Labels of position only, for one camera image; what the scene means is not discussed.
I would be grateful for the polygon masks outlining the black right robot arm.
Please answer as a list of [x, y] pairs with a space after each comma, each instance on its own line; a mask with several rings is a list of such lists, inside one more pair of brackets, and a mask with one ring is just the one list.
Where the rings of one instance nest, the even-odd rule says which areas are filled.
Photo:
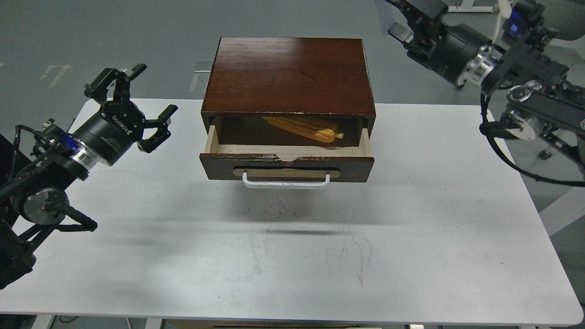
[[492, 42], [472, 27], [443, 22], [441, 0], [391, 0], [407, 20], [388, 33], [409, 58], [454, 87], [477, 84], [485, 99], [506, 90], [508, 104], [499, 121], [483, 123], [489, 138], [545, 140], [572, 161], [584, 164], [584, 88], [568, 81], [568, 67], [544, 54], [556, 35], [544, 25], [544, 6], [519, 0], [504, 24], [503, 42]]

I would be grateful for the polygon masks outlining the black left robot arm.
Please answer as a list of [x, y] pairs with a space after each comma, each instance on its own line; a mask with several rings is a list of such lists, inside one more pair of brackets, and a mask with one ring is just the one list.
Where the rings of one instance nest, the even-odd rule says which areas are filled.
[[151, 153], [169, 139], [169, 105], [147, 119], [130, 98], [130, 84], [147, 66], [104, 69], [85, 85], [100, 107], [73, 133], [48, 119], [41, 129], [17, 125], [1, 137], [1, 288], [30, 273], [35, 251], [54, 231], [92, 232], [97, 223], [71, 206], [66, 189], [98, 163], [113, 166], [134, 144]]

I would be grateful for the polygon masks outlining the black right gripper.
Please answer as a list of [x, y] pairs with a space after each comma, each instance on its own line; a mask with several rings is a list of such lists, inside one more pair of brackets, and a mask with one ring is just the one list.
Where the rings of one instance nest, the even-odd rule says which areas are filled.
[[407, 19], [412, 31], [399, 23], [388, 34], [405, 44], [408, 58], [436, 73], [455, 87], [465, 84], [461, 75], [468, 63], [490, 40], [474, 28], [443, 21], [448, 6], [442, 0], [388, 0]]

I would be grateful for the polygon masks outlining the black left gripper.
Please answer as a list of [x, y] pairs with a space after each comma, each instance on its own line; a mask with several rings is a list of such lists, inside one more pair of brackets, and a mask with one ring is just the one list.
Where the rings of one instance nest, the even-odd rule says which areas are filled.
[[[92, 83], [84, 86], [84, 95], [98, 102], [100, 108], [73, 132], [73, 137], [108, 166], [114, 165], [135, 142], [140, 151], [151, 153], [171, 136], [171, 116], [178, 106], [170, 104], [156, 119], [146, 120], [144, 113], [130, 101], [131, 81], [147, 68], [144, 63], [138, 63], [129, 73], [106, 68]], [[111, 85], [114, 86], [112, 100], [107, 101]], [[146, 129], [155, 129], [155, 132], [141, 139]]]

